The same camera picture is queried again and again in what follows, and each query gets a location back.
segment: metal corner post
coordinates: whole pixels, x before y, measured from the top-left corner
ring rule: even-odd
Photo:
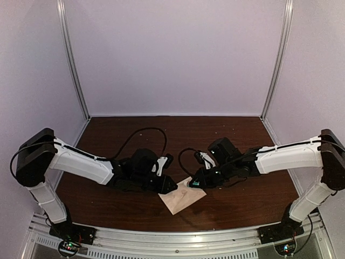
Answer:
[[[268,91],[267,98],[265,101],[265,106],[264,106],[263,112],[261,114],[262,120],[266,119],[268,109],[271,105],[274,91],[275,91],[275,88],[277,86],[279,73],[280,73],[281,65],[282,65],[282,59],[283,59],[283,56],[284,56],[284,53],[286,50],[286,46],[287,46],[287,41],[289,38],[291,22],[292,22],[292,14],[293,14],[293,0],[286,0],[284,19],[283,19],[283,23],[282,23],[280,42],[279,42],[279,48],[278,48],[278,54],[277,54],[277,58],[275,60],[275,65],[274,65],[274,70],[273,70],[273,74],[272,74],[270,89]]]
[[[67,61],[68,66],[70,67],[70,72],[74,84],[75,91],[77,93],[77,98],[83,113],[83,116],[85,120],[88,120],[90,118],[85,98],[81,90],[80,81],[77,73],[77,68],[74,61],[73,51],[72,51],[72,44],[70,40],[70,33],[68,31],[67,26],[67,18],[66,18],[66,10],[65,10],[65,1],[64,0],[57,0],[57,6],[58,6],[58,15],[60,19],[60,25],[62,29],[64,44],[65,44],[65,50],[67,54]]]

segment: white wall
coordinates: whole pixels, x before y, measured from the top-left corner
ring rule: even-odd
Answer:
[[[259,115],[285,1],[66,1],[91,115]]]
[[[0,2],[0,121],[0,257],[10,259],[37,208],[10,175],[11,156],[44,127],[73,142],[84,124],[55,0]]]
[[[291,34],[268,121],[285,144],[330,128],[345,143],[345,2],[295,0]],[[315,170],[296,171],[303,189]],[[321,208],[337,258],[345,258],[345,192]]]

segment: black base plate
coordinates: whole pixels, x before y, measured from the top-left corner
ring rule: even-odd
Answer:
[[[73,228],[75,230],[75,233],[80,233],[81,236],[81,243],[82,244],[93,244],[93,239],[95,237],[95,233],[96,233],[96,229],[95,228],[91,228],[91,227],[85,227],[85,226],[81,226],[81,225],[76,225],[73,224]],[[51,227],[49,230],[49,234],[51,236],[56,236],[59,237],[56,234],[56,231]],[[72,238],[73,242],[79,243],[79,235],[75,235]]]
[[[292,238],[294,232],[296,236],[302,235],[304,233],[304,229],[302,226],[300,226],[297,227],[294,231],[283,231],[283,225],[281,223],[278,223],[259,228],[259,237],[261,240],[261,244],[267,244]]]

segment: robotic arm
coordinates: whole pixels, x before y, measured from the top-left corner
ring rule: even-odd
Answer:
[[[75,243],[92,244],[95,229],[72,223],[68,208],[45,178],[48,169],[66,171],[117,189],[134,186],[162,194],[177,189],[171,177],[162,173],[173,157],[168,154],[159,158],[149,149],[138,149],[131,158],[119,161],[101,158],[64,143],[54,136],[52,129],[45,128],[22,144],[17,154],[15,178],[44,209],[52,225],[50,234]]]
[[[200,168],[190,181],[190,187],[214,188],[234,176],[246,178],[283,169],[323,168],[323,176],[318,177],[297,200],[287,206],[280,223],[259,228],[263,244],[303,234],[301,224],[309,213],[330,195],[345,189],[345,148],[329,129],[306,141],[251,148],[244,154],[227,138],[216,140],[208,150],[219,166]],[[204,153],[195,153],[195,156],[199,163],[214,164],[210,157],[205,159]]]

